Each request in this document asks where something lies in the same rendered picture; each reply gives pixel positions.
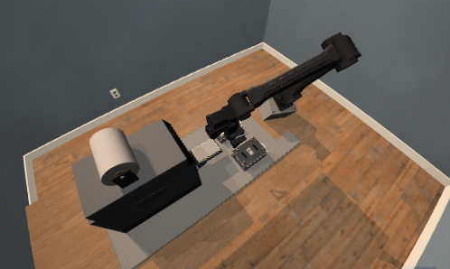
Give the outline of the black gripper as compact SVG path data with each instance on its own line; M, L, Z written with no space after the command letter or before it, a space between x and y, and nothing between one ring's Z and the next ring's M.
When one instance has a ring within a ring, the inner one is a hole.
M227 135L224 131L224 134L226 135L226 137L230 140L230 143L232 145L233 148L236 148L240 143L244 142L245 140L247 140L247 137L244 134L244 130L242 129L242 127L239 125L239 121L237 123L230 123L229 124L237 124L237 128L236 128L236 132L231 134L231 135ZM241 137L236 138L239 135L243 135ZM236 139L235 139L236 138Z

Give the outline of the grey cylinder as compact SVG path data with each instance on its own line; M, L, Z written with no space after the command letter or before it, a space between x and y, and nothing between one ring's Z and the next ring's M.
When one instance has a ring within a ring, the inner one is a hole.
M110 127L97 131L89 140L101 182L116 186L111 179L118 172L130 170L135 175L140 167L121 129Z

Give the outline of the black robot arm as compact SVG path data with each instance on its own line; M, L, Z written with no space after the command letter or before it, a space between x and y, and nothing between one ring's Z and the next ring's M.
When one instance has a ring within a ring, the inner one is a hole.
M296 99L302 97L301 92L304 88L315 80L332 69L340 72L357 62L360 53L353 45L354 43L348 35L342 36L339 32L324 40L321 44L323 51L313 58L261 85L232 95L227 101L228 105L222 107L219 110L220 112L216 111L217 113L214 112L206 116L208 124L205 126L205 131L207 136L215 140L224 131L227 135L235 133L237 124L232 125L228 122L237 123L251 117L251 112L271 97L275 100L280 111L291 107Z

